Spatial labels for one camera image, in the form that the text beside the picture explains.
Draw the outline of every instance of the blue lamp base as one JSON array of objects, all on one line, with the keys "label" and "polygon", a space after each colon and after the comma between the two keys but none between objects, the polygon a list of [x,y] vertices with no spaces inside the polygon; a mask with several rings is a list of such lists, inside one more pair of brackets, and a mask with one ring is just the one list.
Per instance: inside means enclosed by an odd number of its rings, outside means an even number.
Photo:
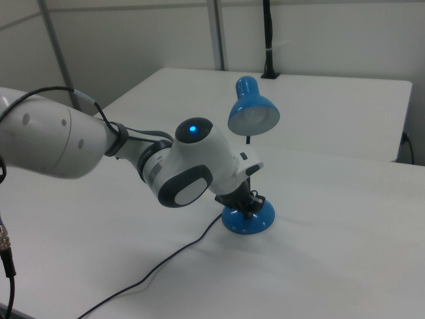
[{"label": "blue lamp base", "polygon": [[266,230],[274,221],[274,208],[269,201],[265,201],[263,207],[252,215],[251,219],[245,219],[243,212],[225,207],[222,212],[224,225],[238,234],[256,234]]}]

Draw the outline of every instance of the lamp stem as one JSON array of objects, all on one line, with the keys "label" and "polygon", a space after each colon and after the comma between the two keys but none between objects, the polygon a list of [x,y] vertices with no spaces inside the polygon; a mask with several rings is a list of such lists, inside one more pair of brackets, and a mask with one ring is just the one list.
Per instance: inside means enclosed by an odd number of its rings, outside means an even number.
[{"label": "lamp stem", "polygon": [[[249,144],[251,144],[251,136],[246,137],[246,145],[249,145]],[[251,177],[248,177],[247,182],[248,182],[248,186],[251,190]]]}]

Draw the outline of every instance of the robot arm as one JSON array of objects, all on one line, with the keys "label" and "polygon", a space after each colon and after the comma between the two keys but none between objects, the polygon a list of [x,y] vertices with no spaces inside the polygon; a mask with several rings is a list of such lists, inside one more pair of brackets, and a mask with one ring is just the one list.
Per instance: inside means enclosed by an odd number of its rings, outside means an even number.
[{"label": "robot arm", "polygon": [[[23,94],[0,88],[0,114]],[[207,119],[184,121],[174,142],[133,132],[131,136],[138,140],[122,141],[113,155],[130,161],[162,205],[186,206],[206,189],[230,207],[249,206],[251,211],[257,202],[246,179],[263,163],[250,146],[232,150]],[[94,169],[119,138],[100,119],[33,96],[0,123],[0,154],[6,165],[79,178]]]}]

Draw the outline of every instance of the blue desk lamp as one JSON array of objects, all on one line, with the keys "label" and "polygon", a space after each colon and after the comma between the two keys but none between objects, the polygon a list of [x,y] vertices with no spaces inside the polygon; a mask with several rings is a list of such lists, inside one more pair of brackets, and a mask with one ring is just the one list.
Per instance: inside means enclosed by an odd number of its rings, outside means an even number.
[{"label": "blue desk lamp", "polygon": [[[257,81],[251,76],[243,76],[236,82],[236,94],[238,101],[230,111],[228,128],[235,134],[246,136],[249,144],[251,136],[271,130],[279,122],[280,113],[273,103],[260,95]],[[265,199],[262,208],[255,213],[225,207],[222,220],[235,233],[255,234],[273,223],[274,209]]]}]

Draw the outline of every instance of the white desk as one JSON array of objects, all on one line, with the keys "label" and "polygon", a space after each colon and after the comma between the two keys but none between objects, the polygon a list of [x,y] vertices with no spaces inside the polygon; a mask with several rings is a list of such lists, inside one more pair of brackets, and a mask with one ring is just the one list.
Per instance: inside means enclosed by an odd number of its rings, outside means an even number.
[{"label": "white desk", "polygon": [[187,118],[210,119],[230,140],[226,117],[244,75],[281,113],[280,122],[253,142],[289,150],[368,160],[397,158],[412,84],[407,81],[280,75],[164,68],[107,108],[117,121],[143,126],[145,117],[172,121],[171,134]]},{"label": "white desk", "polygon": [[[111,120],[167,131],[177,115],[192,116],[171,110],[159,122],[116,112],[106,110]],[[225,127],[227,112],[215,116]],[[243,236],[219,221],[149,284],[90,319],[420,318],[425,169],[254,146],[265,167],[252,184],[274,205],[274,224]],[[206,193],[166,209],[129,163],[113,158],[75,181],[8,172],[0,203],[18,273],[15,308],[35,318],[75,318],[140,280],[222,208]]]}]

